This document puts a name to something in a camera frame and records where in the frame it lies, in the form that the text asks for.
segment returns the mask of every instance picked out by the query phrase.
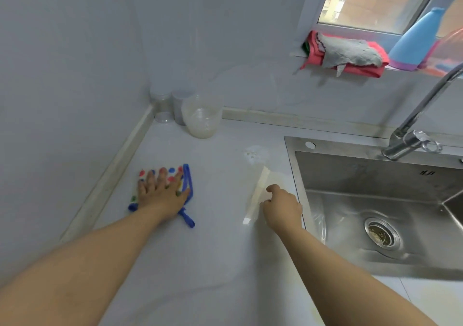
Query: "gray rag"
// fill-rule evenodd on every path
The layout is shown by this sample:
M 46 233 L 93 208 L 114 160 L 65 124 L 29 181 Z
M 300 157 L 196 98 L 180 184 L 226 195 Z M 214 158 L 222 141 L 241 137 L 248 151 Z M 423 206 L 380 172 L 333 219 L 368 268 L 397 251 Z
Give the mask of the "gray rag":
M 343 39 L 317 33 L 317 43 L 320 51 L 325 52 L 321 66 L 337 67 L 337 77 L 341 75 L 347 63 L 355 66 L 382 66 L 381 55 L 376 49 L 368 46 L 365 40 Z

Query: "blue plastic bottle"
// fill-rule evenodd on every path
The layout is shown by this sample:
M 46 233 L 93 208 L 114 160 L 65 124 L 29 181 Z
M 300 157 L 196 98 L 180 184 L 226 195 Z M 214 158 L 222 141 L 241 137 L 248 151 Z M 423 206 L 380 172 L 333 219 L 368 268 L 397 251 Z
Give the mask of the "blue plastic bottle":
M 434 7 L 408 29 L 389 52 L 389 65 L 401 70 L 415 70 L 436 41 L 444 13 L 445 8 Z

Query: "glass pane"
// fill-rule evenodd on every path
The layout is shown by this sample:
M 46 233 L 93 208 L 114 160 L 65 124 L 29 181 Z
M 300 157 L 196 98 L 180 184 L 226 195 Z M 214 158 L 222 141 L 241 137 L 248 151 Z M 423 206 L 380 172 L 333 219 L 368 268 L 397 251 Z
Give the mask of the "glass pane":
M 425 0 L 327 0 L 319 22 L 402 33 Z
M 463 0 L 455 0 L 445 12 L 437 36 L 443 37 L 463 27 Z

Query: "hand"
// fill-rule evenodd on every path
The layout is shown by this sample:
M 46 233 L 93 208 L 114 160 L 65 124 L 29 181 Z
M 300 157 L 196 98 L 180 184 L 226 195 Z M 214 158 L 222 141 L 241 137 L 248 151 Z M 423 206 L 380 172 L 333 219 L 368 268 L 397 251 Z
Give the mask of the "hand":
M 180 196 L 177 196 L 177 190 L 180 186 L 180 180 L 183 172 L 179 171 L 168 188 L 167 187 L 167 169 L 159 170 L 157 181 L 152 171 L 148 171 L 146 181 L 138 182 L 138 210 L 151 211 L 158 223 L 174 218 L 187 200 L 190 189 L 186 189 Z
M 301 228 L 302 205 L 296 196 L 278 185 L 270 185 L 267 192 L 272 193 L 272 199 L 263 202 L 263 215 L 270 228 L 277 235 L 286 230 Z

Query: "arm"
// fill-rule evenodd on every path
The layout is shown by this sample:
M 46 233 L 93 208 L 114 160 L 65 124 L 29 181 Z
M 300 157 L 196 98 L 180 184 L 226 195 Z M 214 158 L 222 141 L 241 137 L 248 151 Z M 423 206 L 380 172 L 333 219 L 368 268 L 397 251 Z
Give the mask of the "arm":
M 1 289 L 0 325 L 96 326 L 152 231 L 187 199 L 174 183 L 166 189 L 166 174 L 138 182 L 137 212 L 58 248 Z
M 437 326 L 408 300 L 334 253 L 300 224 L 302 206 L 271 185 L 268 225 L 285 245 L 326 326 Z

